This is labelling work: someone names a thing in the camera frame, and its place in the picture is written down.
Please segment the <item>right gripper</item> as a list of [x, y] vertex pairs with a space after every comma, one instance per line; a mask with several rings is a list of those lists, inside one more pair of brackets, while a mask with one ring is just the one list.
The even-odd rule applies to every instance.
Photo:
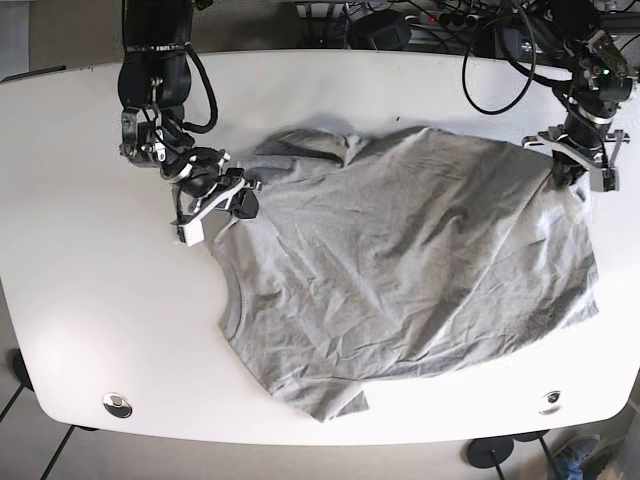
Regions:
[[259, 212], [257, 193], [263, 184], [247, 179], [243, 168], [229, 168], [219, 175], [189, 175], [172, 187], [176, 219], [173, 224], [202, 221], [210, 212], [226, 212], [240, 220]]

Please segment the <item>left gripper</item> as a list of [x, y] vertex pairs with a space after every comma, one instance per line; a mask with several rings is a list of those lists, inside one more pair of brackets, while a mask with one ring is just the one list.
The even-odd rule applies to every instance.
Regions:
[[597, 146], [582, 146], [571, 139], [562, 125], [551, 126], [536, 135], [525, 136], [522, 146], [547, 147], [552, 153], [552, 177], [556, 187], [574, 185], [587, 171], [614, 170], [616, 157], [628, 134], [621, 129], [606, 133], [604, 139], [595, 133]]

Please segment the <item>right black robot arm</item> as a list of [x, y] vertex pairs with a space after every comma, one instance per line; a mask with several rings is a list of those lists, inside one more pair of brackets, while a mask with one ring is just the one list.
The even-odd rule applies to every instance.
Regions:
[[[208, 1], [125, 1], [121, 8], [124, 60], [118, 76], [122, 143], [120, 153], [131, 164], [156, 168], [170, 183], [176, 227], [180, 234], [209, 211], [253, 219], [261, 184], [241, 168], [228, 167], [224, 150], [199, 147], [196, 135], [210, 132], [219, 111], [206, 69], [192, 42], [195, 11]], [[205, 89], [209, 119], [185, 119], [193, 71]]]

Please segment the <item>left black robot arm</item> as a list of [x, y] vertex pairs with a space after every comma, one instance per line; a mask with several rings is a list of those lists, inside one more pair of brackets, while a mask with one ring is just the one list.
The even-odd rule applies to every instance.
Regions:
[[639, 84], [618, 37], [639, 37], [639, 7], [605, 10], [601, 1], [503, 1], [476, 21], [467, 53], [501, 58], [528, 85], [548, 88], [565, 121], [522, 140], [545, 147], [557, 186], [589, 177], [592, 190], [616, 191], [616, 158], [630, 137], [612, 123]]

